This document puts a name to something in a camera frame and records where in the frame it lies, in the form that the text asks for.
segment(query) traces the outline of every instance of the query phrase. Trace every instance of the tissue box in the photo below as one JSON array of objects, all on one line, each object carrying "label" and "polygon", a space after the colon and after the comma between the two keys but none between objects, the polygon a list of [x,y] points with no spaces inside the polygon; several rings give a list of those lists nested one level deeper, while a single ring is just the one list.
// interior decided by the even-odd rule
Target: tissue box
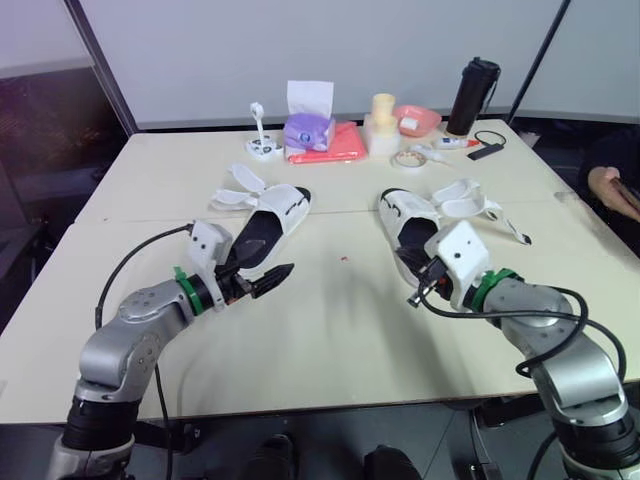
[{"label": "tissue box", "polygon": [[315,113],[294,113],[284,125],[284,141],[294,150],[326,152],[335,135],[335,121]]}]

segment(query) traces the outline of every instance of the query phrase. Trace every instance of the white wall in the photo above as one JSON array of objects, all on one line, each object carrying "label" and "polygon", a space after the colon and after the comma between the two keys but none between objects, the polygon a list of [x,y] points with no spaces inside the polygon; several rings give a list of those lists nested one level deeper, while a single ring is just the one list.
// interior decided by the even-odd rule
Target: white wall
[{"label": "white wall", "polygon": [[574,0],[520,109],[640,121],[640,2]]},{"label": "white wall", "polygon": [[0,78],[92,64],[62,0],[0,1]]},{"label": "white wall", "polygon": [[479,55],[508,111],[560,0],[82,0],[140,128],[286,114],[287,79],[335,82],[334,111],[371,96],[448,111]]}]

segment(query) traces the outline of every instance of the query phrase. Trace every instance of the black cable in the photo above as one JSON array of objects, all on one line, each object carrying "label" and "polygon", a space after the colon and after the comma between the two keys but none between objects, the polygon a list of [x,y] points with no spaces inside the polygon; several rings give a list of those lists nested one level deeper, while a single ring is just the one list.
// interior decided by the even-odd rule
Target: black cable
[{"label": "black cable", "polygon": [[[145,240],[140,245],[138,245],[133,250],[131,250],[129,253],[127,253],[127,255],[125,255],[125,257],[120,261],[120,263],[116,266],[113,272],[111,272],[111,275],[109,275],[109,278],[107,279],[107,283],[105,283],[104,288],[102,289],[102,293],[100,294],[98,305],[96,305],[96,308],[95,308],[96,330],[99,330],[100,328],[102,328],[102,310],[104,309],[104,302],[107,298],[107,294],[109,293],[109,289],[111,288],[111,285],[113,284],[116,277],[118,276],[118,273],[120,273],[120,271],[124,268],[127,262],[131,260],[131,258],[136,253],[138,253],[147,245],[155,242],[156,240],[160,240],[161,238],[168,237],[169,235],[173,235],[174,233],[178,233],[178,232],[184,232],[184,231],[190,232],[192,228],[193,228],[193,224],[188,223],[186,225],[183,225],[182,227],[173,228],[171,230],[167,230],[166,232],[159,233],[158,235],[155,235]],[[165,440],[166,440],[166,449],[167,449],[166,478],[167,480],[171,480],[171,477],[173,475],[173,446],[171,444],[171,429],[169,426],[169,414],[167,412],[167,404],[164,400],[164,392],[162,390],[162,382],[160,380],[160,367],[158,366],[157,363],[154,369],[154,373],[156,377],[156,388],[158,390],[158,398],[160,399],[160,408],[162,409],[162,422],[164,424],[164,431],[165,431]]]},{"label": "black cable", "polygon": [[107,298],[107,293],[109,293],[109,289],[111,288],[111,285],[116,279],[116,276],[120,273],[120,270],[124,268],[126,263],[129,260],[131,260],[131,257],[133,257],[136,253],[138,253],[144,247],[146,247],[150,243],[155,242],[156,240],[160,240],[161,238],[168,237],[169,235],[173,235],[174,233],[178,233],[178,232],[183,232],[185,230],[190,231],[192,227],[193,227],[193,224],[188,223],[187,225],[183,225],[182,227],[174,228],[172,230],[167,230],[166,232],[159,233],[158,235],[155,235],[145,240],[136,248],[134,248],[129,253],[127,253],[127,255],[120,261],[120,263],[113,270],[113,272],[111,272],[111,275],[109,275],[109,278],[107,279],[107,283],[105,283],[104,288],[102,289],[102,294],[100,294],[100,299],[98,300],[98,305],[96,305],[96,309],[95,309],[96,330],[102,328],[102,310],[104,308],[104,302]]},{"label": "black cable", "polygon": [[160,398],[160,408],[162,409],[162,423],[164,424],[165,447],[167,449],[167,468],[165,471],[166,480],[171,480],[173,475],[173,445],[171,443],[171,426],[169,425],[169,413],[167,412],[167,404],[164,401],[164,392],[162,391],[162,382],[160,380],[160,367],[156,363],[154,369],[156,375],[156,388],[158,389],[158,398]]},{"label": "black cable", "polygon": [[571,330],[571,333],[569,333],[569,335],[567,335],[563,341],[561,341],[555,347],[547,350],[546,352],[540,355],[537,355],[533,358],[530,358],[528,360],[525,360],[524,362],[521,362],[518,365],[516,365],[516,372],[522,375],[523,377],[531,378],[531,367],[533,365],[538,365],[544,362],[545,360],[549,360],[550,358],[555,357],[557,354],[559,354],[560,352],[565,350],[569,345],[571,345],[576,340],[578,335],[582,333],[582,331],[584,330],[584,327],[587,325],[587,322],[589,321],[589,307],[587,307],[587,302],[584,300],[582,295],[580,295],[578,292],[574,292],[573,290],[569,290],[567,288],[560,288],[560,287],[550,287],[550,288],[553,288],[554,290],[557,290],[560,293],[563,293],[565,295],[569,295],[575,298],[578,304],[580,305],[580,317],[578,319],[578,323],[576,323],[576,326],[573,328],[573,330]]},{"label": "black cable", "polygon": [[505,143],[507,143],[507,139],[504,135],[502,135],[501,133],[498,132],[494,132],[493,130],[478,130],[476,133],[473,134],[473,138],[475,138],[476,140],[478,140],[481,144],[483,144],[485,147],[488,147],[489,145],[492,145],[489,142],[485,142],[484,140],[482,140],[478,134],[479,133],[490,133],[491,135],[495,135],[496,137],[500,138],[501,143],[500,145],[504,145]]},{"label": "black cable", "polygon": [[536,456],[533,457],[533,461],[531,462],[531,466],[529,467],[529,473],[527,474],[527,480],[535,480],[536,473],[538,473],[538,468],[540,468],[540,462],[544,458],[544,454],[549,450],[549,446],[553,443],[558,435],[556,432],[551,432],[547,438],[540,444],[538,447],[538,451],[536,452]]},{"label": "black cable", "polygon": [[602,333],[616,349],[616,353],[618,354],[618,378],[620,379],[620,383],[624,382],[624,378],[627,375],[627,354],[624,351],[624,347],[622,346],[622,342],[616,337],[611,330],[609,330],[604,325],[599,324],[598,322],[594,322],[593,320],[587,320],[587,325],[595,328],[600,333]]},{"label": "black cable", "polygon": [[571,345],[571,343],[573,343],[575,341],[575,339],[577,338],[578,334],[580,332],[582,332],[582,330],[584,330],[585,325],[587,324],[587,320],[588,320],[588,308],[587,308],[587,304],[584,301],[584,298],[582,298],[582,296],[577,293],[574,292],[572,290],[568,290],[568,289],[564,289],[564,288],[559,288],[559,287],[549,287],[549,288],[554,288],[555,290],[558,290],[561,293],[564,293],[566,295],[571,295],[572,297],[574,297],[578,303],[580,304],[580,316],[576,316],[570,313],[565,313],[565,312],[549,312],[549,311],[545,311],[545,310],[508,310],[508,311],[502,311],[502,312],[471,312],[471,313],[462,313],[462,312],[449,312],[447,310],[441,310],[438,307],[435,307],[434,305],[430,304],[427,301],[426,295],[424,293],[425,290],[427,290],[428,285],[426,285],[424,282],[420,284],[419,288],[418,288],[418,294],[420,295],[420,302],[427,308],[427,310],[429,310],[432,313],[435,313],[436,315],[440,315],[443,317],[447,317],[447,318],[482,318],[482,319],[486,319],[486,318],[503,318],[503,317],[555,317],[555,318],[562,318],[565,320],[571,320],[573,322],[577,322],[575,328],[571,331],[571,333],[569,335],[567,335],[567,337],[560,342],[558,345],[556,345],[555,347],[553,347],[551,350],[549,350],[548,352],[545,352],[541,355],[538,355],[537,357],[531,358],[529,360],[525,360],[524,362],[518,364],[516,366],[516,372],[522,376],[525,376],[527,378],[530,378],[530,373],[528,371],[528,369],[531,367],[531,365],[536,364],[536,363],[540,363],[544,360],[548,360],[549,358],[557,355],[558,353],[562,352],[563,350],[565,350],[569,345]]}]

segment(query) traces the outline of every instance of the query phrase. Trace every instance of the water bottle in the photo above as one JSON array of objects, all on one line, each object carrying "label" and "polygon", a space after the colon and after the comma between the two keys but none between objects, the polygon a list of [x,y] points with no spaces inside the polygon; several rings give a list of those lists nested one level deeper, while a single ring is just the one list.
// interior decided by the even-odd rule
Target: water bottle
[{"label": "water bottle", "polygon": [[489,90],[495,91],[500,76],[497,63],[475,57],[462,71],[462,82],[447,123],[447,134],[464,137],[482,110]]}]

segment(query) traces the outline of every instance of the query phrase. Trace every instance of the white device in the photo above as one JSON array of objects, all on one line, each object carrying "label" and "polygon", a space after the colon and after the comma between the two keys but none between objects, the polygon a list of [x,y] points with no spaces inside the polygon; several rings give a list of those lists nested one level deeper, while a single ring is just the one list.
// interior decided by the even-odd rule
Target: white device
[{"label": "white device", "polygon": [[258,138],[255,140],[249,140],[245,147],[247,151],[258,160],[269,160],[274,156],[282,155],[282,145],[278,145],[275,140],[272,140],[269,135],[264,134],[262,127],[262,117],[264,117],[264,107],[258,103],[253,102],[249,106],[251,115],[256,121],[258,127]]}]

